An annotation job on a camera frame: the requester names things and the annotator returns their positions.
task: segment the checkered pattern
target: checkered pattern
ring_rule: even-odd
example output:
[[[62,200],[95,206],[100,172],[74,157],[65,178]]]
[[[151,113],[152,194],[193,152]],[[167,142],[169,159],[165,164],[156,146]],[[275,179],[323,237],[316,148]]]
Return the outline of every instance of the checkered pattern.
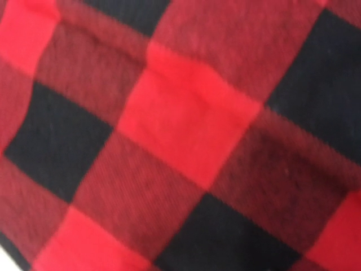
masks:
[[[0,16],[0,243],[24,270],[361,270],[360,0]]]

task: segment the buffalo plaid fabric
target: buffalo plaid fabric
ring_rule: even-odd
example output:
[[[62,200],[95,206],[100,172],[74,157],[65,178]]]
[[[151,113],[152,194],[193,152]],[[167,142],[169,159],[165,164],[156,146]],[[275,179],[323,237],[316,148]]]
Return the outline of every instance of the buffalo plaid fabric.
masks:
[[[24,270],[361,270],[361,0],[0,16],[0,243]]]

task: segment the red and black checkered cloth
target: red and black checkered cloth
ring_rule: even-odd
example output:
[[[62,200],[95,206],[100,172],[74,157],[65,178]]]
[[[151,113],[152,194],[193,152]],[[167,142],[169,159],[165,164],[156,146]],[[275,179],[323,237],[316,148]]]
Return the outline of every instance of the red and black checkered cloth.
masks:
[[[0,243],[24,270],[361,270],[361,0],[0,15]]]

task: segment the flannel shirt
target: flannel shirt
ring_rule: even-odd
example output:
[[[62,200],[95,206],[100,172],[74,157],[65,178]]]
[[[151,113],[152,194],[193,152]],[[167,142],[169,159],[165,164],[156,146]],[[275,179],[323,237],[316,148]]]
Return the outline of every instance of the flannel shirt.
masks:
[[[361,270],[361,0],[0,17],[0,243],[24,270]]]

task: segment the black square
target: black square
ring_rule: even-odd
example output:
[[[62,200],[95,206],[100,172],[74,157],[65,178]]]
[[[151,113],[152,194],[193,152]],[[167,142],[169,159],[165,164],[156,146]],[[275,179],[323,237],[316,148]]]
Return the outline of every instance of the black square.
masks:
[[[169,0],[85,0],[85,2],[146,36],[153,34],[169,4]]]
[[[109,125],[35,82],[27,116],[5,156],[70,202],[110,133]]]
[[[300,255],[206,194],[156,259],[163,271],[288,270]]]
[[[31,266],[28,263],[28,261],[24,258],[24,256],[17,249],[17,247],[1,231],[0,231],[0,245],[16,262],[18,267],[20,267],[23,271],[30,270]]]
[[[324,10],[267,104],[361,164],[361,30]]]

